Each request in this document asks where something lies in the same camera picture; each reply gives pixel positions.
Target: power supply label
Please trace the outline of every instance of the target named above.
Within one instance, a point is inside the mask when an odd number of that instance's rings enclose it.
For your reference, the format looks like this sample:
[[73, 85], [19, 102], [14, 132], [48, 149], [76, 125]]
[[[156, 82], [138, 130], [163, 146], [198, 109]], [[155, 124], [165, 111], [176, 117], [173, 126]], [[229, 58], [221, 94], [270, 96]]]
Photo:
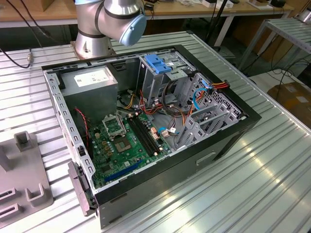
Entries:
[[104, 70], [97, 70], [87, 74], [78, 74], [74, 77], [79, 87], [87, 86], [95, 83], [101, 83], [109, 80]]

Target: aluminum slotted table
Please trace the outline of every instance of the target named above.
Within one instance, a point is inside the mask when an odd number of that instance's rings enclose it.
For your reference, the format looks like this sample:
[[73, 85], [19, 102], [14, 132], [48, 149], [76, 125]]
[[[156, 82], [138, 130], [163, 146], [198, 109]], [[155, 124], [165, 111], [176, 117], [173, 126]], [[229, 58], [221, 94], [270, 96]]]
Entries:
[[298, 55], [300, 50], [304, 50], [305, 52], [311, 54], [311, 25], [301, 22], [296, 18], [267, 19], [263, 21], [253, 40], [244, 52], [241, 63], [239, 65], [239, 70], [243, 68], [243, 65], [247, 61], [249, 54], [252, 52], [262, 33], [267, 28], [271, 29], [272, 33], [270, 34], [265, 44], [262, 46], [259, 54], [269, 46], [270, 42], [276, 34], [282, 36], [284, 39], [292, 42], [298, 47], [288, 63], [290, 63], [290, 61], [292, 61]]
[[[311, 131], [257, 89], [237, 69], [187, 32], [144, 36], [115, 51], [182, 44], [261, 116], [231, 150], [196, 175], [105, 228], [127, 232], [307, 232], [311, 227]], [[0, 55], [0, 140], [35, 133], [54, 204], [0, 232], [100, 232], [84, 217], [68, 176], [70, 154], [54, 115], [40, 67], [77, 60], [70, 45], [34, 49], [30, 69]], [[9, 53], [26, 63], [28, 51]]]

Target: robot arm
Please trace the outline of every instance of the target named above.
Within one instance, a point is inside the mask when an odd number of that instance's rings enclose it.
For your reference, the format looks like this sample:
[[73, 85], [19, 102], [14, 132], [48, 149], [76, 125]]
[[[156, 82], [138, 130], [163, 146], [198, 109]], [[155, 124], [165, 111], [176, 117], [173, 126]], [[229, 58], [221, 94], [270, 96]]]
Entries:
[[138, 0], [76, 0], [76, 52], [82, 58], [112, 53], [110, 38], [131, 46], [145, 31], [147, 20]]

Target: light blue end cap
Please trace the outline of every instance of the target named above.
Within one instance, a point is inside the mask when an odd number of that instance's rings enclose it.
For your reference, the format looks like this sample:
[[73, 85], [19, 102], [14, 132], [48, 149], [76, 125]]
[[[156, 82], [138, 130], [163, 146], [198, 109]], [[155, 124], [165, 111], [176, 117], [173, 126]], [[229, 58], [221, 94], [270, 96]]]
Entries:
[[102, 0], [76, 0], [75, 4], [82, 5], [82, 4], [88, 4], [88, 3], [93, 3], [97, 1], [102, 1]]
[[131, 46], [137, 43], [145, 31], [146, 24], [147, 20], [144, 15], [137, 16], [135, 19], [132, 20], [127, 29], [123, 32], [119, 42], [126, 46]]

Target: pcie slot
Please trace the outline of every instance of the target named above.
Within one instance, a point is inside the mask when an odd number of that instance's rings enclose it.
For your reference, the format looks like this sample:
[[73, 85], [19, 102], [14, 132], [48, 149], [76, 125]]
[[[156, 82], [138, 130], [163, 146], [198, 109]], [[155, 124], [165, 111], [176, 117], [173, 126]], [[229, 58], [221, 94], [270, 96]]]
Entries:
[[135, 125], [135, 123], [133, 122], [133, 119], [130, 119], [128, 121], [129, 126], [131, 127], [131, 129], [134, 131], [136, 137], [138, 138], [138, 140], [140, 141], [140, 143], [142, 144], [142, 146], [145, 148], [145, 150], [147, 151], [149, 156], [153, 156], [153, 151], [151, 146], [149, 145], [148, 141], [146, 140], [146, 138], [144, 137], [144, 135], [140, 132], [140, 129]]
[[136, 168], [138, 168], [138, 165], [141, 162], [142, 162], [142, 160], [140, 160], [139, 162], [137, 162], [137, 163], [135, 163], [135, 164], [133, 164], [133, 165], [131, 165], [131, 166], [129, 166], [129, 167], [127, 167], [127, 168], [125, 168], [125, 169], [115, 173], [115, 174], [112, 174], [111, 176], [106, 177], [105, 181], [108, 182], [108, 181], [114, 180], [114, 179], [116, 179], [116, 178], [118, 178], [120, 176], [125, 175], [126, 173], [129, 173], [130, 171], [135, 170]]

